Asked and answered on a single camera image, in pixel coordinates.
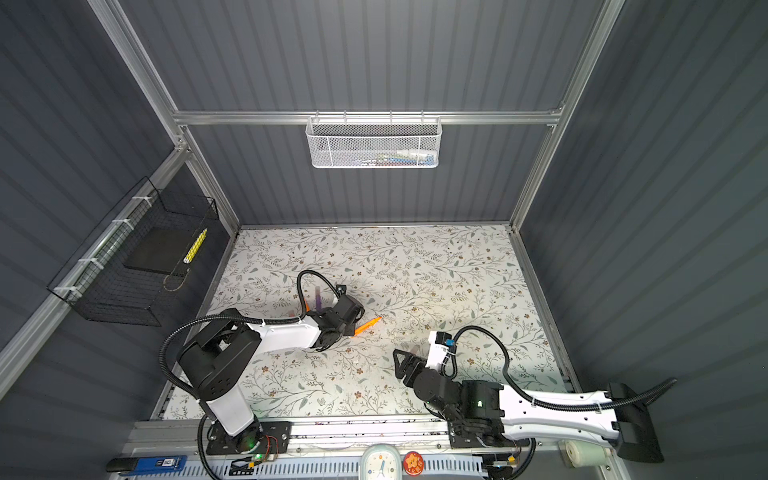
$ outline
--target orange pen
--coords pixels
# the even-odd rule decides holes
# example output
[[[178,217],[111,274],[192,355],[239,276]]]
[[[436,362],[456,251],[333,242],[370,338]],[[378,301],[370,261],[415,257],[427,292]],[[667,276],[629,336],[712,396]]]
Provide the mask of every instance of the orange pen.
[[[381,319],[382,319],[382,317],[380,317],[380,316],[377,316],[375,319],[373,319],[373,320],[369,320],[368,322],[365,322],[365,323],[364,323],[364,324],[362,324],[361,326],[357,327],[357,328],[355,329],[355,336],[358,336],[358,335],[359,335],[360,333],[362,333],[363,331],[365,331],[365,330],[367,330],[367,329],[371,328],[372,326],[374,326],[374,325],[376,324],[376,322],[378,322],[378,321],[379,321],[379,320],[381,320]]]

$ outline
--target clock face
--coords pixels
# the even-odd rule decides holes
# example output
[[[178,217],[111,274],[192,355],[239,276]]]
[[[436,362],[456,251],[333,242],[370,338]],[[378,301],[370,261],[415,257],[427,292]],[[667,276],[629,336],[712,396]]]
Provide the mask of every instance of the clock face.
[[[400,480],[401,459],[394,447],[374,445],[366,450],[360,462],[360,478],[363,480]]]

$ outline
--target floral patterned surface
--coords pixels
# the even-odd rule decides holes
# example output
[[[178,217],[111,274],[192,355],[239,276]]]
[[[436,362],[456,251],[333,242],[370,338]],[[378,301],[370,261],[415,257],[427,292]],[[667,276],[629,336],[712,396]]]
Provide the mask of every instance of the floral patterned surface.
[[[359,325],[383,318],[325,352],[254,357],[240,387],[259,417],[426,412],[395,378],[392,351],[426,356],[431,329],[454,333],[464,325],[501,339],[523,388],[565,391],[503,226],[244,230],[210,312],[235,307],[248,316],[293,315],[296,274],[306,268],[347,285],[366,308]],[[319,285],[302,278],[311,309]],[[332,294],[321,292],[328,306]],[[481,333],[462,335],[457,363],[458,380],[504,381],[502,355]],[[174,389],[164,418],[201,416],[195,401]]]

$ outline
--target white mesh basket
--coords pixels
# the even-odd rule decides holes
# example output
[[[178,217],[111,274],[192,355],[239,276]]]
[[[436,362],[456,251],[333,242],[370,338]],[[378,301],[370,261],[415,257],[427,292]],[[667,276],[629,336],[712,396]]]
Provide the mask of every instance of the white mesh basket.
[[[418,124],[327,124],[310,118],[306,139],[317,168],[434,168],[440,120]]]

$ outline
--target basket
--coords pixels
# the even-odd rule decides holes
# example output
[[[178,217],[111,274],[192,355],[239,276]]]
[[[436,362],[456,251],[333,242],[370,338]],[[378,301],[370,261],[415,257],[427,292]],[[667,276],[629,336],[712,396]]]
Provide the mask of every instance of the basket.
[[[316,168],[434,168],[442,124],[330,124],[310,118],[306,139]]]
[[[215,200],[155,189],[136,199],[89,258],[71,259],[75,274],[63,266],[48,284],[85,319],[160,326],[185,308],[177,293],[219,223]]]

